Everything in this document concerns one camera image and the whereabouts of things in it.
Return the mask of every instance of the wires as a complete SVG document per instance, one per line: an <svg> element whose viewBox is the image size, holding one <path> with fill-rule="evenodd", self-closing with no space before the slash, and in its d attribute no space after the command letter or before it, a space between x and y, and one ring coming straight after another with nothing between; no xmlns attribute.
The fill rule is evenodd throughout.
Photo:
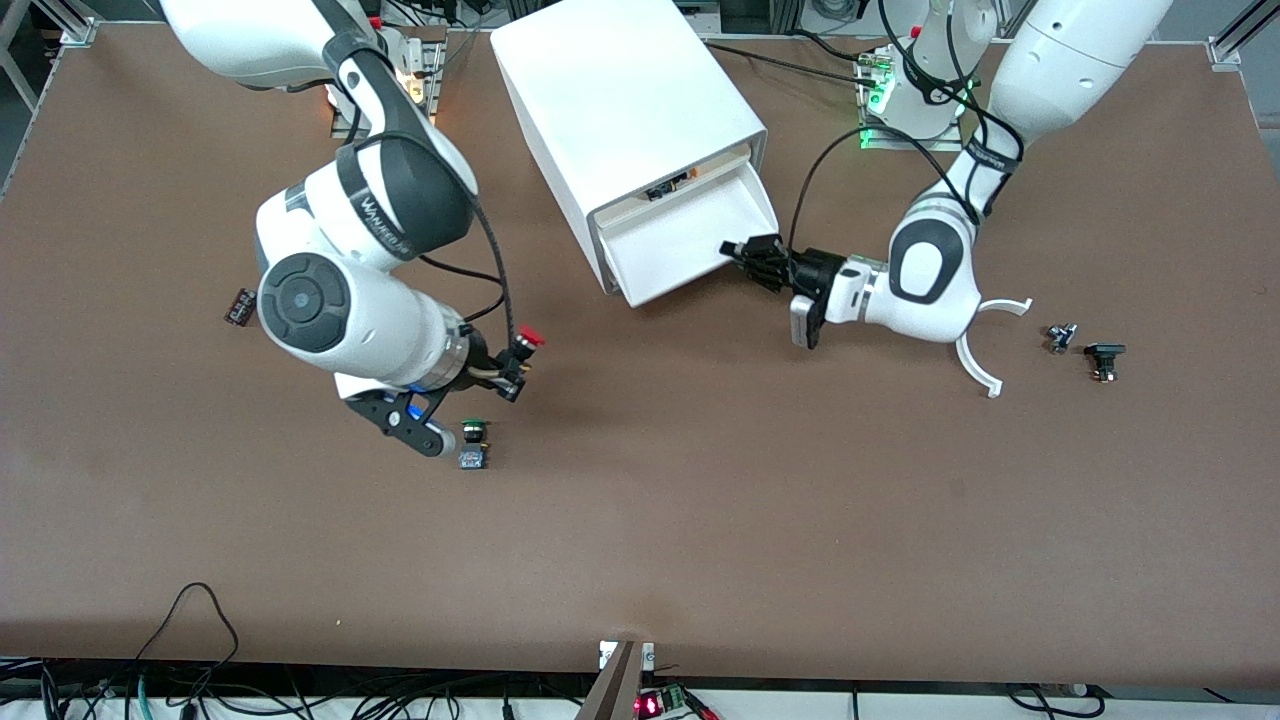
<svg viewBox="0 0 1280 720"><path fill-rule="evenodd" d="M777 65L780 68L787 68L790 70L796 70L796 72L800 72L800 73L809 73L809 74L818 76L818 77L826 77L826 78L831 78L831 79L838 79L838 81L844 81L844 82L851 82L854 85L861 85L861 86L865 86L865 87L872 87L872 86L876 85L876 82L873 79L870 79L870 78L858 78L858 77L854 77L854 76L842 76L840 73L832 73L832 72L827 72L827 70L819 70L818 68L809 68L809 67L805 67L805 65L797 65L795 63L788 63L786 60L778 60L777 58L769 58L768 55L760 55L760 54L756 54L756 53L751 53L749 50L739 50L737 47L730 47L728 45L718 45L716 42L704 42L703 45L705 45L707 47L710 47L712 50L719 50L721 53L730 53L730 54L733 54L733 55L741 55L744 58L750 58L753 60L760 60L762 63L769 63L771 65Z"/></svg>
<svg viewBox="0 0 1280 720"><path fill-rule="evenodd" d="M849 63L856 63L858 61L858 55L854 55L854 54L850 54L850 53L841 53L840 50L836 50L835 47L832 47L826 40L823 40L818 35L812 33L812 32L809 32L809 31L806 31L804 28L799 28L797 27L797 28L792 29L791 32L788 32L787 35L792 35L792 36L797 36L797 37L808 37L809 40L817 42L818 47L822 47L828 55L831 55L833 58L840 58L841 60L845 60L845 61L849 61Z"/></svg>
<svg viewBox="0 0 1280 720"><path fill-rule="evenodd" d="M458 183L458 190L462 191L462 195L465 195L467 201L471 204L471 209L475 211L476 219L480 220L480 227L484 229L485 240L489 241L489 250L493 252L493 264L498 270L498 283L502 286L502 305L507 319L507 345L513 345L516 342L516 319L515 309L511 302L511 286L507 282L507 266L502 261L502 249L498 247L498 237L493 232L493 225L489 224L489 217L485 215L484 208L480 205L480 199L467 188L466 183L462 182L462 178L458 177L457 170L453 169L453 165L451 165L444 158L440 158L440 154L435 150L435 147L416 135L401 131L383 131L379 135L371 135L362 140L360 145L356 146L356 150L360 151L375 142L392 138L403 140L431 154L444 168L448 169L449 174L453 177L453 182Z"/></svg>
<svg viewBox="0 0 1280 720"><path fill-rule="evenodd" d="M298 682L293 679L293 670L289 670L288 665L284 666L284 674L289 676L289 685L293 687L293 694L298 696L298 702L302 705L302 710L306 711L307 720L316 720L316 716L311 712L311 706L307 705L307 700L302 697L302 691L298 689Z"/></svg>
<svg viewBox="0 0 1280 720"><path fill-rule="evenodd" d="M969 219L973 220L974 224L978 224L978 220L974 218L974 210L973 210L973 208L969 205L968 201L965 201L965 200L963 200L960 197L960 191L956 190L955 183L952 183L951 178L947 177L947 172L945 169L942 169L942 165L938 163L938 159L934 158L933 154L928 151L928 149L925 149L923 145L920 145L920 141L915 140L910 135L908 135L908 133L905 133L905 132L902 132L902 131L900 131L900 129L897 129L895 127L890 127L890 126L874 126L874 127L861 126L861 127L854 128L854 129L851 129L851 131L841 135L836 140L831 141L831 145L828 145L827 149L823 150L820 155L818 155L818 159L813 161L813 165L809 167L809 172L808 172L808 174L805 174L805 178L804 178L804 184L800 186L800 196L796 199L795 213L792 213L792 215L791 215L791 231L787 234L787 256L788 258L791 255L791 249L795 246L796 225L799 225L799 223L800 223L800 210L804 208L804 199L809 193L809 183L813 182L813 176L818 172L818 168L822 165L822 161L827 159L827 155L831 155L831 152L833 150L836 150L836 147L838 147L846 140L849 140L851 137L855 137L855 136L860 135L864 131L887 132L887 133L892 135L893 137L897 137L897 138L902 140L904 142L910 143L916 150L919 150L920 155L923 155L924 159L929 161L929 165L933 168L933 170L936 173L938 173L938 178L941 178L942 182L947 186L947 190L951 191L951 195L954 195L956 197L956 200L960 201L960 205L969 214Z"/></svg>
<svg viewBox="0 0 1280 720"><path fill-rule="evenodd" d="M1056 720L1060 716L1076 717L1079 720L1092 720L1093 717L1098 717L1100 715L1107 711L1107 701L1103 700L1101 694L1089 696L1098 701L1098 706L1096 708L1088 712L1078 712L1074 710L1062 710L1061 707L1053 707L1052 705L1048 703L1048 700L1044 698L1044 693L1041 692L1041 689L1036 685L1028 684L1023 685L1020 689L1029 691L1033 696L1036 696L1036 700L1039 702L1039 705L1032 705L1019 698L1016 694L1014 694L1015 692L1018 692L1018 688L1009 691L1009 700L1014 701L1014 705L1021 707L1023 710L1030 710L1032 712L1043 712L1047 720Z"/></svg>
<svg viewBox="0 0 1280 720"><path fill-rule="evenodd" d="M1235 701L1234 701L1234 700L1231 700L1231 698L1226 697L1225 694L1222 694L1222 693L1220 693L1220 692L1215 692L1215 691L1212 691L1212 689L1210 689L1210 688L1201 688L1201 689L1202 689L1202 691L1204 691L1204 692L1207 692L1208 694L1211 694L1211 696L1216 697L1217 700L1220 700L1220 701L1222 701L1222 702L1230 702L1230 703L1233 703L1233 705L1235 703Z"/></svg>
<svg viewBox="0 0 1280 720"><path fill-rule="evenodd" d="M321 78L321 79L314 79L311 82L300 82L298 85L285 86L284 91L289 94L303 92L311 90L312 87L320 87L324 85L332 85L334 87L338 87L338 83L335 83L333 78Z"/></svg>
<svg viewBox="0 0 1280 720"><path fill-rule="evenodd" d="M498 278L495 278L494 275L488 274L488 273L480 273L480 272L476 272L476 270L468 270L466 268L458 268L457 265L449 265L448 263L442 263L440 260L436 260L434 258L429 258L426 255L419 255L417 259L421 260L421 261L424 261L424 263L426 263L428 265L430 265L433 268L436 268L439 270L444 270L445 273L453 273L453 274L457 274L457 275L466 275L468 278L476 278L476 279L481 279L481 281L485 281L485 282L492 282L492 283L497 284L498 287L502 287L502 281L498 279ZM489 313L493 313L494 310L497 310L498 306L502 305L506 301L507 301L507 290L503 288L502 292L498 295L498 300L494 300L493 302L490 302L484 310L479 310L476 313L472 313L472 314L470 314L470 315L467 315L466 318L462 318L462 319L466 320L466 322L468 322L468 323L474 323L474 322L479 320L480 318L484 318Z"/></svg>
<svg viewBox="0 0 1280 720"><path fill-rule="evenodd" d="M467 23L460 20L458 18L451 18L451 17L443 14L443 13L436 13L435 10L430 10L428 8L420 6L413 0L387 0L387 3L390 6L393 6L397 10L399 10L401 14L404 15L404 19L407 19L408 22L411 22L411 23L413 23L413 24L416 24L419 27L422 27L422 26L426 24L426 22L422 20L424 17L428 17L428 18L439 18L439 19L449 23L449 24L454 24L456 23L456 24L460 24L462 27L467 27Z"/></svg>

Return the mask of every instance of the robot brand logo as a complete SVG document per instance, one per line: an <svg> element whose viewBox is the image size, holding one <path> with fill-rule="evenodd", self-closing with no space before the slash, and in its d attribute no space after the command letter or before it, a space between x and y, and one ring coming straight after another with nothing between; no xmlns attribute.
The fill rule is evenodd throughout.
<svg viewBox="0 0 1280 720"><path fill-rule="evenodd" d="M361 200L360 209L365 213L365 227L378 237L379 242L397 256L413 256L404 242L388 227L387 220L383 219L383 209L378 206L378 201L372 196Z"/></svg>

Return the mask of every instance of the cable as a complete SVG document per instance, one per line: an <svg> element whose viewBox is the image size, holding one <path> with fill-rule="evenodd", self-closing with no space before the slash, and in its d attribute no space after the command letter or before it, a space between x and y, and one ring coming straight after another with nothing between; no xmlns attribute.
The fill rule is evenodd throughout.
<svg viewBox="0 0 1280 720"><path fill-rule="evenodd" d="M289 86L284 87L284 91L289 92L289 94L303 92L306 90L311 90L312 87L320 87L320 86L324 86L324 85L337 86L338 83L335 83L333 81L333 78L323 78L323 79L314 79L311 82L300 82L298 85L289 85Z"/></svg>
<svg viewBox="0 0 1280 720"><path fill-rule="evenodd" d="M495 277L493 277L493 275L490 275L490 274L488 274L488 273L480 273L480 272L476 272L476 270L468 270L466 268L458 268L457 265L449 265L448 263L442 263L440 260L436 260L436 259L426 256L426 255L419 255L417 259L421 260L421 261L424 261L424 263L426 263L428 265L430 265L433 268L444 270L447 273L454 273L454 274L458 274L458 275L466 275L468 278L476 278L476 279L492 282L492 283L495 283L497 286L502 287L502 281L498 279L498 278L495 278ZM506 295L506 291L503 291L502 293L498 295L498 300L494 300L493 302L490 302L489 305L486 305L484 307L484 310L479 310L476 313L472 313L472 314L470 314L470 315L467 315L466 318L462 318L462 319L466 320L466 322L468 322L468 323L474 323L474 322L479 320L480 318L484 318L489 313L493 313L494 310L497 310L506 301L507 301L507 295Z"/></svg>
<svg viewBox="0 0 1280 720"><path fill-rule="evenodd" d="M307 714L307 720L316 720L316 716L311 712L311 707L307 706L307 698L302 697L302 691L298 688L298 682L293 679L293 670L289 666L284 666L284 674L289 676L289 684L293 685L293 694L298 696L298 702L302 703L302 710Z"/></svg>
<svg viewBox="0 0 1280 720"><path fill-rule="evenodd" d="M511 302L511 284L507 282L507 266L502 261L502 249L498 246L498 237L493 232L493 225L489 224L489 217L485 215L484 208L480 205L480 199L467 188L467 184L462 182L461 177L458 177L458 173L457 170L453 169L453 165L451 165L449 161L445 160L444 158L440 158L440 154L435 150L435 147L433 147L429 142L424 141L416 135L410 135L407 132L401 132L401 131L383 131L379 135L371 135L365 140L362 140L360 145L356 146L356 151L358 152L360 150L364 150L365 147L369 147L375 142L392 138L403 140L406 142L416 145L422 150L425 150L426 152L429 152L430 155L433 155L436 160L439 160L439 163L449 172L449 176L453 177L453 181L458 183L458 188L467 197L467 201L471 202L471 210L475 211L476 219L480 220L480 227L484 229L485 240L489 241L489 250L493 252L493 264L498 270L498 282L502 284L502 295L504 299L502 305L504 314L507 316L507 345L508 346L515 345L516 311L512 307Z"/></svg>
<svg viewBox="0 0 1280 720"><path fill-rule="evenodd" d="M804 28L799 28L797 27L797 28L792 29L791 32L788 32L787 35L794 35L794 36L799 36L799 37L808 37L809 40L817 42L818 47L822 47L823 50L826 50L828 55L831 55L833 58L840 58L841 60L846 60L849 63L858 63L858 55L852 55L852 54L849 54L849 53L841 53L840 50L836 50L835 47L832 47L831 45L828 45L827 41L823 40L822 37L819 37L817 33L809 32L809 31L806 31Z"/></svg>
<svg viewBox="0 0 1280 720"><path fill-rule="evenodd" d="M1024 702L1021 698L1014 694L1015 692L1018 692L1018 689L1029 691L1033 696L1036 696L1036 700L1039 701L1039 705L1032 705L1029 702ZM1074 710L1062 710L1061 707L1053 707L1052 705L1048 703L1048 700L1044 698L1044 693L1041 692L1041 689L1036 685L1028 684L1023 685L1021 688L1015 688L1009 691L1009 700L1014 701L1014 705L1021 707L1023 710L1030 710L1032 712L1043 712L1047 720L1056 720L1057 716L1076 717L1079 720L1092 720L1093 717L1098 717L1100 715L1107 711L1107 701L1103 700L1101 694L1092 694L1087 697L1093 697L1094 700L1097 700L1098 706L1088 712L1078 712Z"/></svg>
<svg viewBox="0 0 1280 720"><path fill-rule="evenodd" d="M567 701L572 702L573 705L576 705L579 707L582 707L582 701L580 701L576 697L568 694L567 692L557 688L556 685L552 685L550 683L547 683L547 682L544 682L541 679L538 679L538 687L541 688L541 689L544 689L544 691L547 691L547 692L549 692L549 693L552 693L553 696L559 697L561 700L567 700Z"/></svg>
<svg viewBox="0 0 1280 720"><path fill-rule="evenodd" d="M1234 700L1231 700L1231 698L1226 697L1225 694L1222 694L1222 693L1220 693L1220 692L1215 692L1215 691L1212 691L1212 689L1210 689L1210 688L1201 688L1201 689L1202 689L1202 691L1204 691L1204 692L1207 692L1208 694L1211 694L1211 696L1216 697L1217 700L1220 700L1220 701L1222 701L1222 702L1230 702L1230 703L1233 703L1233 705L1235 703L1235 701L1234 701Z"/></svg>
<svg viewBox="0 0 1280 720"><path fill-rule="evenodd" d="M151 706L147 703L147 683L138 673L138 705L142 707L142 720L155 720L151 717Z"/></svg>
<svg viewBox="0 0 1280 720"><path fill-rule="evenodd" d="M965 200L963 200L960 197L960 191L956 190L955 183L952 183L951 178L947 177L947 172L942 169L941 164L938 164L938 159L934 158L933 154L928 151L928 149L925 149L923 145L920 145L920 141L915 140L910 135L908 135L908 133L905 133L905 132L902 132L902 131L900 131L900 129L897 129L895 127L890 127L890 126L874 126L874 127L861 126L861 127L854 128L854 129L851 129L851 131L841 135L836 140L831 141L831 145L828 145L827 149L823 150L820 155L818 155L818 159L813 161L813 165L809 167L809 173L805 174L804 184L800 186L800 196L796 199L795 213L791 215L791 232L787 234L787 256L788 258L791 256L792 247L795 247L796 225L799 225L799 223L800 223L800 210L804 208L804 199L805 199L805 195L808 195L808 192L809 192L809 183L813 181L813 176L818 172L818 168L822 165L822 161L827 159L827 155L831 155L831 152L836 147L838 147L842 142L845 142L850 137L860 135L863 131L887 132L887 133L892 135L893 137L897 137L897 138L900 138L900 140L902 140L905 142L911 143L913 147L915 147L916 150L920 151L920 155L924 155L924 159L929 161L929 165L933 167L933 170L936 173L938 173L938 177L942 179L943 183L946 183L947 190L951 191L951 195L955 196L955 199L960 202L961 206L965 208L965 210L969 214L969 219L973 220L974 224L980 224L974 218L973 208L969 205L968 201L965 201Z"/></svg>
<svg viewBox="0 0 1280 720"><path fill-rule="evenodd" d="M753 60L760 60L762 63L769 63L771 65L778 65L780 68L787 68L790 70L796 70L796 72L801 72L801 73L809 73L809 74L813 74L813 76L826 77L826 78L831 78L831 79L838 79L838 81L844 81L844 82L851 82L854 85L861 85L864 87L872 87L872 86L876 85L876 81L873 81L870 78L859 78L859 77L854 77L854 76L842 76L840 73L832 73L832 72L827 72L827 70L819 70L818 68L809 68L809 67L805 67L805 65L797 65L795 63L788 63L786 60L778 60L777 58L769 58L768 55L760 55L760 54L756 54L756 53L751 53L749 50L739 50L737 47L730 47L728 45L717 45L714 42L703 42L703 45L705 45L707 47L710 47L712 50L719 50L721 53L731 53L733 55L741 55L744 58L750 58Z"/></svg>

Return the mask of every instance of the red button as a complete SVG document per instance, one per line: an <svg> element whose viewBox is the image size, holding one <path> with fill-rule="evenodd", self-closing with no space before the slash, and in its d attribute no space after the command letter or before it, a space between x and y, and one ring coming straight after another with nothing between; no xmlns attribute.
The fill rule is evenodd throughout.
<svg viewBox="0 0 1280 720"><path fill-rule="evenodd" d="M547 345L547 341L543 340L543 336L538 334L534 331L534 328L531 328L529 325L520 325L520 337L527 340L535 347L541 347L541 346Z"/></svg>

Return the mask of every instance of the black cable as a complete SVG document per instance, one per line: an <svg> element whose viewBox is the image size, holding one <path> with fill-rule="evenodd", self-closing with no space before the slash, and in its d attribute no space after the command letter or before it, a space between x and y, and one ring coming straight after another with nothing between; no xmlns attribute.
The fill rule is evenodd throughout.
<svg viewBox="0 0 1280 720"><path fill-rule="evenodd" d="M1204 692L1207 692L1208 694L1211 694L1211 696L1216 697L1217 700L1220 700L1220 701L1222 701L1222 702L1230 702L1230 703L1233 703L1233 705L1235 703L1235 701L1234 701L1234 700L1231 700L1231 698L1226 697L1225 694L1222 694L1222 693L1220 693L1220 692L1215 692L1215 691L1212 691L1212 689L1210 689L1210 688L1201 688L1201 689L1202 689L1202 691L1204 691Z"/></svg>
<svg viewBox="0 0 1280 720"><path fill-rule="evenodd" d="M323 79L314 79L311 82L301 82L298 85L289 85L289 86L285 86L284 91L285 92L291 92L291 94L292 92L303 92L306 90L311 90L312 87L320 87L320 86L324 86L324 85L337 86L338 83L333 82L332 78L323 78Z"/></svg>
<svg viewBox="0 0 1280 720"><path fill-rule="evenodd" d="M728 45L717 45L714 42L703 42L703 45L705 45L707 47L710 47L712 50L719 50L721 53L730 53L730 54L733 54L733 55L741 55L744 58L750 58L753 60L759 60L762 63L769 63L771 65L778 65L780 68L787 68L790 70L796 70L796 72L801 72L801 73L809 73L809 74L813 74L813 76L826 77L826 78L831 78L831 79L838 79L838 81L844 81L844 82L851 82L854 85L861 85L864 87L872 87L872 86L876 85L876 81L873 81L870 78L859 78L859 77L854 77L854 76L842 76L840 73L832 73L832 72L828 72L828 70L819 70L818 68L809 68L809 67L805 67L805 65L797 65L795 63L788 63L786 60L778 60L777 58L769 58L768 55L760 55L758 53L751 53L749 50L739 50L737 47L730 47Z"/></svg>
<svg viewBox="0 0 1280 720"><path fill-rule="evenodd" d="M796 199L795 213L791 215L791 231L787 234L787 256L788 258L791 255L792 247L795 247L796 225L799 225L799 223L800 223L800 210L804 208L804 199L805 199L805 195L808 195L808 192L809 192L809 183L813 182L813 176L818 172L818 168L822 165L822 161L827 159L827 155L831 155L831 152L836 147L838 147L842 142L845 142L850 137L858 136L858 135L860 135L860 133L863 133L864 131L868 131L868 129L869 131L887 132L887 133L890 133L890 135L892 135L892 136L895 136L897 138L901 138L905 142L911 143L913 147L915 147L916 150L919 150L920 155L924 155L924 159L929 161L929 165L933 167L933 170L936 173L938 173L938 177L942 178L943 183L946 183L947 190L951 191L951 195L954 195L955 199L960 202L960 205L964 206L969 211L970 220L974 220L974 224L979 224L979 222L973 217L973 208L970 208L969 204L960 197L960 191L956 190L956 186L951 182L951 178L947 177L947 172L945 169L942 169L941 164L938 164L938 159L934 158L933 154L929 152L927 147L924 147L924 145L920 145L920 141L915 140L910 135L908 135L908 133L905 133L905 132L902 132L902 131L900 131L900 129L897 129L895 127L890 127L890 126L874 126L874 127L861 126L861 127L854 128L854 129L851 129L851 131L841 135L836 140L831 141L831 145L828 145L827 149L823 150L820 155L818 155L818 159L813 161L813 165L809 167L809 173L805 174L804 184L800 186L800 196Z"/></svg>
<svg viewBox="0 0 1280 720"><path fill-rule="evenodd" d="M955 31L952 29L952 23L951 23L952 18L954 18L954 13L948 12L947 13L947 53L951 55L951 68L956 72L956 77L957 78L964 78L965 81L968 81L968 78L965 77L964 69L960 67L960 56L956 55ZM982 135L983 135L983 138L986 138L987 137L987 119L983 118L982 115L978 115L978 124L982 126ZM973 208L973 201L969 200L969 193L973 192L973 178L977 174L978 174L978 163L974 163L973 167L969 168L969 177L964 181L964 201L970 208Z"/></svg>
<svg viewBox="0 0 1280 720"><path fill-rule="evenodd" d="M284 666L284 674L289 676L289 684L293 685L293 694L298 696L298 702L302 703L302 710L307 714L307 720L316 720L316 716L311 712L311 707L307 705L307 698L302 697L302 689L298 688L298 682L293 679L293 670L288 665Z"/></svg>
<svg viewBox="0 0 1280 720"><path fill-rule="evenodd" d="M897 40L897 33L895 33L893 28L888 24L888 13L884 12L884 0L876 0L876 6L877 9L879 9L881 24L884 26L884 35L888 36L890 45L892 45L893 49L902 55L902 61L911 65L911 69L915 70L916 74L922 77L932 77L929 76L929 73L924 72L924 69L915 61L915 58L908 54L906 47L902 47L902 44ZM960 105L964 105L965 108L973 110L979 118L989 119L992 123L1004 128L1004 131L1007 132L1009 136L1012 137L1014 142L1018 145L1018 156L1015 158L1015 160L1023 159L1023 151L1025 150L1025 147L1023 146L1023 138L1018 135L1018 131L1015 131L1012 126L997 118L996 115L992 115L982 106L979 106L977 102L973 102L952 92L951 88L948 87L940 85L937 90L942 92L942 95L947 96L947 99L954 100Z"/></svg>
<svg viewBox="0 0 1280 720"><path fill-rule="evenodd" d="M466 275L468 278L476 278L476 279L492 282L492 283L498 284L498 287L502 287L502 281L499 281L498 278L495 278L495 277L493 277L493 275L490 275L488 273L480 273L480 272L476 272L476 270L468 270L466 268L458 268L457 265L449 265L448 263L442 263L442 261L439 261L439 260L436 260L434 258L429 258L426 255L419 255L417 258L419 258L419 260L426 263L428 265L431 265L433 268L444 270L447 273L454 273L454 274L458 274L458 275ZM490 302L489 305L486 305L483 310L477 310L477 311L475 311L475 313L472 313L472 314L470 314L470 315L467 315L466 318L462 318L462 319L466 320L466 322L468 322L468 323L474 323L474 322L479 320L480 318L484 318L489 313L493 313L494 310L497 310L506 301L507 301L507 295L506 295L506 291L503 291L503 292L500 292L498 295L498 300L494 300L493 302Z"/></svg>
<svg viewBox="0 0 1280 720"><path fill-rule="evenodd" d="M809 32L809 31L806 31L804 28L799 28L797 27L797 28L792 29L791 32L788 32L787 35L795 35L795 36L800 36L800 37L808 37L809 40L817 42L818 47L822 47L823 50L826 50L828 55L833 55L836 58L840 58L841 60L846 60L846 61L850 61L850 63L855 63L855 64L858 63L858 55L852 55L850 53L841 53L840 50L836 50L826 40L823 40L822 36L819 36L818 33Z"/></svg>
<svg viewBox="0 0 1280 720"><path fill-rule="evenodd" d="M58 683L49 673L49 666L40 664L40 705L45 711L45 720L58 719Z"/></svg>
<svg viewBox="0 0 1280 720"><path fill-rule="evenodd" d="M557 688L556 685L553 685L550 683L547 683L547 682L541 680L540 678L536 682L538 682L538 687L539 688L541 688L541 689L552 693L553 696L556 696L556 697L558 697L561 700L567 700L567 701L572 702L573 705L576 705L579 707L582 707L582 701L580 701L576 697L568 694L567 692Z"/></svg>
<svg viewBox="0 0 1280 720"><path fill-rule="evenodd" d="M1018 689L1009 691L1009 700L1014 701L1014 705L1021 707L1023 710L1030 710L1032 712L1043 712L1047 720L1055 720L1057 716L1076 717L1079 720L1092 720L1093 717L1098 717L1100 715L1107 711L1107 701L1101 694L1087 696L1098 701L1098 706L1096 708L1088 712L1078 712L1075 710L1062 710L1061 707L1053 707L1052 705L1048 703L1048 700L1044 697L1044 693L1041 692L1041 689L1036 685L1023 685L1023 688L1020 689L1028 691L1033 696L1036 696L1036 700L1039 701L1039 705L1038 706L1032 705L1019 698L1016 694L1014 694L1015 692L1018 692Z"/></svg>
<svg viewBox="0 0 1280 720"><path fill-rule="evenodd" d="M494 234L493 225L489 224L489 217L485 215L484 208L480 205L480 199L475 196L470 188L467 188L467 184L462 182L461 177L458 177L458 173L457 170L453 169L453 165L451 165L448 160L442 158L440 154L435 150L435 147L431 146L431 143L424 141L416 135L410 135L407 132L401 132L401 131L383 131L379 135L371 135L365 140L362 140L360 145L356 146L356 151L369 147L375 142L380 142L383 140L389 140L389 138L397 138L397 140L403 140L406 142L411 142L413 145L417 145L426 152L431 154L433 156L435 156L435 159L439 160L440 164L448 170L449 176L453 177L453 182L458 183L458 190L462 191L462 195L465 195L467 197L467 201L471 202L471 210L475 213L476 219L480 220L480 227L484 229L485 240L489 241L489 250L493 252L493 264L498 270L498 281L502 283L502 295L504 297L502 305L506 311L504 314L507 316L507 345L508 346L515 345L516 311L515 307L512 307L511 302L511 284L507 282L507 266L502 261L502 249L498 246L498 236Z"/></svg>
<svg viewBox="0 0 1280 720"><path fill-rule="evenodd" d="M397 0L387 0L387 3L392 8L396 8L397 10L399 10L401 14L404 15L404 19L410 22L410 24L415 24L415 26L419 26L419 27L421 27L421 26L425 24L422 22L422 15L417 14L417 12L416 12L417 8L406 8L403 3L399 3Z"/></svg>
<svg viewBox="0 0 1280 720"><path fill-rule="evenodd" d="M356 141L356 133L360 132L360 120L364 119L364 114L360 111L360 105L352 105L352 108L351 127L347 128L347 137L342 141L343 145L351 145Z"/></svg>

